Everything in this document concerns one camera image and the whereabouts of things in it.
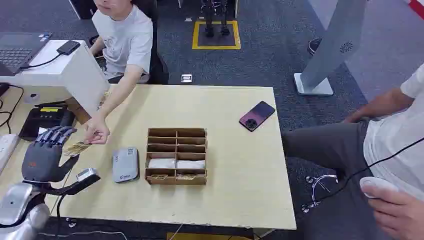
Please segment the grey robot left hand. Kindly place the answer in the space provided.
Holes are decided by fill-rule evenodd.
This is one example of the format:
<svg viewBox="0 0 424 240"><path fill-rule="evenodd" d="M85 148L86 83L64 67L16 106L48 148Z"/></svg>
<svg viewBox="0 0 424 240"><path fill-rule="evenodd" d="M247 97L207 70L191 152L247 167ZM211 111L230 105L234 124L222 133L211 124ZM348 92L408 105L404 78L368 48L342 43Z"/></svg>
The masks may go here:
<svg viewBox="0 0 424 240"><path fill-rule="evenodd" d="M72 126L54 126L40 133L26 150L21 167L23 179L34 183L62 181L79 159L78 155L71 156L60 165L63 146L75 132Z"/></svg>

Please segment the person's hand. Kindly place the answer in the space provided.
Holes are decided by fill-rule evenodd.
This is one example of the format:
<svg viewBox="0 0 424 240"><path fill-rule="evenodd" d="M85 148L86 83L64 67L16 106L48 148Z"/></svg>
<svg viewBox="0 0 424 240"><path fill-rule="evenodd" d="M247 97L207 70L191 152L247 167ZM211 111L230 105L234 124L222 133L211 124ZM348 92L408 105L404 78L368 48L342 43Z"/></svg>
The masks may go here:
<svg viewBox="0 0 424 240"><path fill-rule="evenodd" d="M96 115L89 119L84 125L85 135L83 142L87 145L104 145L110 135L106 125L105 117Z"/></svg>
<svg viewBox="0 0 424 240"><path fill-rule="evenodd" d="M369 115L366 112L363 112L361 110L355 111L352 114L350 114L346 119L344 119L343 123L357 123L363 118L368 118Z"/></svg>
<svg viewBox="0 0 424 240"><path fill-rule="evenodd" d="M424 202L402 191L361 187L371 196L368 204L377 224L396 240L422 240L424 238Z"/></svg>

